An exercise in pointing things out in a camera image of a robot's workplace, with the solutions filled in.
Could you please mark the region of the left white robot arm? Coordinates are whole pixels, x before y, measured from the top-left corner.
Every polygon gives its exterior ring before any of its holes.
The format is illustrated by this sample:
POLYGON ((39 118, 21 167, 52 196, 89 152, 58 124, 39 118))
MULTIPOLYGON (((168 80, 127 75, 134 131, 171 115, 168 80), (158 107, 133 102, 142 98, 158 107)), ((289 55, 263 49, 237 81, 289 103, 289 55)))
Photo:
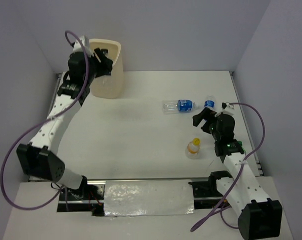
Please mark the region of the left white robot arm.
POLYGON ((57 91, 53 108, 45 123, 28 144, 19 144, 16 153, 24 174, 54 182, 67 187, 66 192, 81 200, 87 197, 92 188, 83 175, 67 169, 57 156, 62 137, 71 120, 82 107, 90 93, 92 81, 107 76, 113 68, 108 50, 94 49, 88 56, 89 66, 85 66, 84 54, 74 52, 68 60, 69 70, 57 91))

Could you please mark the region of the clear bottle large blue label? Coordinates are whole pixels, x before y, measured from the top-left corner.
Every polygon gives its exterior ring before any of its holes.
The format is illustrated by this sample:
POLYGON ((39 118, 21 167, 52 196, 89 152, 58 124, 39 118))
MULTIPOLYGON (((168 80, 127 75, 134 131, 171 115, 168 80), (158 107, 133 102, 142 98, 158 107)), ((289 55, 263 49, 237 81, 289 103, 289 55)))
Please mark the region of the clear bottle large blue label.
POLYGON ((184 114, 197 109, 199 109, 199 105, 189 99, 162 101, 162 112, 164 114, 184 114))

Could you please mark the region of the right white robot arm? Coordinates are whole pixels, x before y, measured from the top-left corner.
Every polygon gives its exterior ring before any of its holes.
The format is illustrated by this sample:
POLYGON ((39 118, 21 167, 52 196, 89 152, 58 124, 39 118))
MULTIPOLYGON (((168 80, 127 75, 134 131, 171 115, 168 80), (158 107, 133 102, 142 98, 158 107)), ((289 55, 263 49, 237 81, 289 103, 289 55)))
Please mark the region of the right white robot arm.
POLYGON ((233 106, 224 103, 221 112, 205 107, 193 116, 193 126, 214 139, 217 157, 226 167, 226 171, 213 172, 208 190, 214 196, 222 194, 223 201, 233 208, 238 216, 238 229, 243 239, 259 240, 275 238, 280 235, 283 207, 278 200, 272 200, 263 190, 247 163, 249 154, 235 139, 235 120, 232 117, 233 106))

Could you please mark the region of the clear bottle black cap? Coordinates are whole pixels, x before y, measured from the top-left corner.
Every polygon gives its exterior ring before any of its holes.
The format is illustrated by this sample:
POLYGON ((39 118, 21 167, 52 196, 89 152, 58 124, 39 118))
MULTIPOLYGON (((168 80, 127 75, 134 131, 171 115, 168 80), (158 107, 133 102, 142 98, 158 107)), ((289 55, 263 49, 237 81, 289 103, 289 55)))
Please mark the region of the clear bottle black cap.
MULTIPOLYGON (((106 55, 106 57, 108 58, 108 55, 109 55, 108 49, 104 48, 104 49, 102 49, 102 51, 103 51, 103 53, 106 55)), ((102 86, 106 86, 106 85, 107 85, 107 82, 108 82, 108 79, 109 79, 108 76, 109 76, 109 75, 104 75, 104 76, 102 76, 102 79, 101 79, 101 84, 102 84, 102 86)))

